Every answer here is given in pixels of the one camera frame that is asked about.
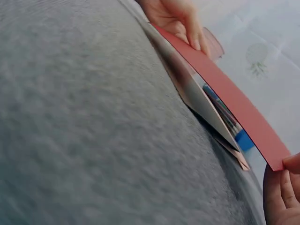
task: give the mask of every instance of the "paper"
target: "paper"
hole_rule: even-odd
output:
[[[168,70],[177,91],[182,100],[204,120],[206,120],[217,132],[219,132],[236,150],[240,150],[234,137],[223,122],[219,113],[211,103],[208,96],[199,85],[201,77],[185,62],[177,53],[173,52],[165,57],[161,57],[164,62],[169,62],[172,72]]]
[[[188,61],[214,90],[250,136],[272,170],[283,170],[282,159],[290,152],[277,134],[237,86],[202,52],[153,24],[158,32]]]
[[[182,74],[175,74],[172,69],[170,69],[170,65],[167,64],[165,59],[159,54],[158,50],[156,49],[159,57],[162,60],[162,63],[164,67],[166,68],[166,71],[168,72],[174,86],[176,87],[180,97],[182,100],[187,104],[191,109],[193,109],[196,113],[198,113],[200,116],[202,116],[205,119],[206,116],[206,121],[210,124],[214,124],[218,128],[219,133],[223,133],[222,137],[219,137],[217,135],[214,135],[213,137],[224,147],[225,150],[230,152],[232,156],[234,156],[241,166],[242,170],[244,171],[250,171],[250,166],[248,165],[247,161],[245,160],[243,154],[239,150],[239,147],[236,143],[236,141],[233,139],[233,137],[230,135],[229,130],[226,128],[226,125],[222,121],[221,117],[218,115],[216,109],[213,107],[212,103],[210,102],[209,98],[206,96],[202,88],[195,86],[197,84],[196,82],[192,79],[192,74],[193,70],[189,70],[186,68],[186,72]],[[191,89],[196,88],[196,93],[191,93]],[[229,144],[226,139],[224,139],[224,136],[229,137],[229,139],[233,140],[233,145],[235,146],[236,149],[232,147],[232,145]]]

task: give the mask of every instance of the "hand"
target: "hand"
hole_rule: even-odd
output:
[[[268,225],[300,224],[300,154],[284,160],[287,170],[267,166],[263,181],[263,207]]]
[[[201,50],[210,51],[191,0],[137,0],[151,23],[164,28],[178,38]]]

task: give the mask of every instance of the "white surface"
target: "white surface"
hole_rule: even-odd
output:
[[[300,152],[300,1],[193,1],[203,25],[224,48],[217,65],[247,95],[291,153]],[[255,74],[251,66],[259,62],[266,67]],[[246,157],[262,184],[264,159],[255,148]]]

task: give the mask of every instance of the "gray sweatshirt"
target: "gray sweatshirt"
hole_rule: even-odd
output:
[[[1,225],[250,225],[233,161],[117,0],[0,0]]]

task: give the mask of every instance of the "red paper strip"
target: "red paper strip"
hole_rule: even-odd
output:
[[[289,150],[244,93],[201,51],[196,51],[171,33],[152,25],[224,102],[272,170],[283,170],[282,159],[290,155]]]

